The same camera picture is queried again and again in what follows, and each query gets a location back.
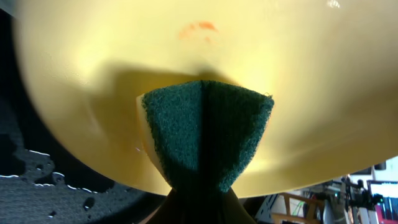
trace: plate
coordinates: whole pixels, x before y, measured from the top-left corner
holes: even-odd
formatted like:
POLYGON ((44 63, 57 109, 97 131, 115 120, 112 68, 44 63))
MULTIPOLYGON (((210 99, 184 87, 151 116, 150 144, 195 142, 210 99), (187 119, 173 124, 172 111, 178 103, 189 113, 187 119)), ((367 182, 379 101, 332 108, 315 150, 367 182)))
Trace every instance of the plate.
POLYGON ((142 150, 135 98, 190 80, 273 95, 238 197, 317 184, 398 155, 398 2, 19 1, 25 86, 53 135, 115 181, 170 187, 142 150))

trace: sponge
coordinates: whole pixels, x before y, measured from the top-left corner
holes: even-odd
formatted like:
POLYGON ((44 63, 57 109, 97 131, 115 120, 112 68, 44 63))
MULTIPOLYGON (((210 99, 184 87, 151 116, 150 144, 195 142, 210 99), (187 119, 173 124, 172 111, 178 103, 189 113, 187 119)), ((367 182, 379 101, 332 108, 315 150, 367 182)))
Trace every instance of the sponge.
POLYGON ((137 98, 144 148, 186 202, 229 190, 254 156, 273 105, 271 96, 215 81, 137 98))

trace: wooden furniture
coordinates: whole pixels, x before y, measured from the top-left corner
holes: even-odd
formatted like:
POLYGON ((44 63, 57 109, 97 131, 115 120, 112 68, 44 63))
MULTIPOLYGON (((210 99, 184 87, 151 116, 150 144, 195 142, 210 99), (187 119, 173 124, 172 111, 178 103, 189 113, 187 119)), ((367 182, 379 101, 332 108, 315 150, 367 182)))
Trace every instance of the wooden furniture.
POLYGON ((287 220, 290 222, 302 222, 306 224, 318 224, 321 223, 321 220, 317 220, 315 218, 315 212, 317 210, 317 207, 320 210, 321 217, 325 208, 325 203, 321 200, 314 200, 314 199, 309 199, 305 197, 301 197, 298 195, 293 195, 293 194, 287 194, 287 193, 281 193, 279 194, 284 197, 285 199, 285 206, 286 206, 286 214, 280 214, 280 213, 273 213, 272 214, 272 219, 274 219, 276 224, 280 224, 282 220, 287 220), (291 215, 290 211, 290 199, 296 199, 300 200, 302 202, 305 202, 308 204, 309 209, 307 214, 305 214, 305 217, 298 217, 291 215))

